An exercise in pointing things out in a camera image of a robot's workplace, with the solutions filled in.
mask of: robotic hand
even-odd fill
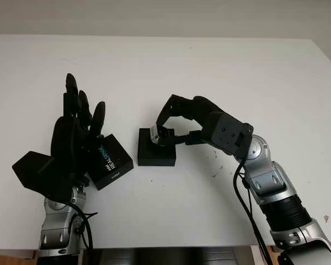
[[[167,134],[163,124],[171,116],[183,116],[197,121],[200,131],[189,135]],[[240,162],[233,185],[238,199],[250,218],[260,249],[268,264],[272,264],[260,232],[237,189],[237,177],[243,167],[244,186],[249,189],[271,227],[270,233],[277,247],[284,250],[280,264],[331,264],[331,243],[317,221],[302,206],[297,192],[283,168],[271,160],[266,141],[253,135],[253,127],[241,123],[204,97],[186,99],[172,95],[150,128],[151,140],[157,145],[169,143],[187,145],[208,143]]]
[[[82,209],[90,150],[97,148],[105,117],[105,103],[99,102],[93,117],[87,96],[77,89],[68,74],[63,95],[63,116],[58,118],[51,141],[51,156],[28,152],[13,165],[24,187],[46,198],[46,217],[41,230],[38,264],[77,264],[80,237],[86,227],[89,245],[92,234]]]

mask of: white table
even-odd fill
[[[101,191],[87,188],[96,248],[255,243],[233,192],[233,157],[180,145],[175,167],[137,166],[138,129],[172,93],[203,95],[251,123],[331,239],[331,62],[310,40],[0,35],[0,248],[38,248],[42,196],[11,166],[29,150],[49,154],[67,72],[93,109],[106,101],[103,133],[135,165]],[[166,125],[198,128],[181,118]],[[254,215],[272,243],[256,205]]]

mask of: black cable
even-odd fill
[[[253,216],[253,205],[252,205],[252,197],[250,195],[250,189],[248,189],[248,198],[249,198],[250,215]]]
[[[256,226],[256,223],[255,223],[255,221],[253,219],[253,216],[250,213],[250,211],[248,210],[248,207],[246,206],[246,204],[245,204],[242,196],[239,193],[238,187],[237,187],[237,179],[238,179],[238,176],[240,174],[240,170],[244,166],[244,163],[245,163],[245,159],[243,159],[240,162],[239,166],[237,167],[237,169],[236,169],[236,171],[234,173],[234,176],[233,176],[233,187],[234,187],[234,191],[235,191],[235,193],[236,193],[236,195],[237,195],[237,197],[238,197],[241,205],[243,206],[245,212],[247,213],[247,215],[249,217],[250,223],[251,223],[251,225],[253,227],[253,230],[254,230],[254,234],[255,234],[255,236],[256,236],[256,238],[258,240],[258,243],[259,243],[259,248],[260,248],[260,250],[262,252],[262,255],[264,256],[264,258],[266,260],[266,263],[268,265],[273,265],[272,260],[270,258],[270,255],[268,253],[268,250],[266,248],[265,242],[264,242],[264,240],[263,240],[263,238],[262,238],[262,236],[260,234],[260,231],[259,231],[258,227]]]
[[[86,238],[84,238],[84,234],[83,234],[83,233],[81,234],[81,236],[82,236],[83,244],[84,244],[84,246],[85,246],[86,249],[87,249],[87,248],[88,248],[88,245],[87,245],[87,242],[86,242]]]
[[[77,214],[82,218],[85,226],[86,226],[86,230],[87,230],[87,238],[88,238],[88,246],[87,251],[88,251],[88,260],[89,260],[89,264],[94,264],[93,261],[93,239],[92,239],[92,232],[89,226],[89,222],[87,217],[85,216],[85,214],[83,213],[83,211],[75,204],[73,204],[72,202],[68,201],[65,202],[64,204],[70,206],[72,209],[74,209]]]

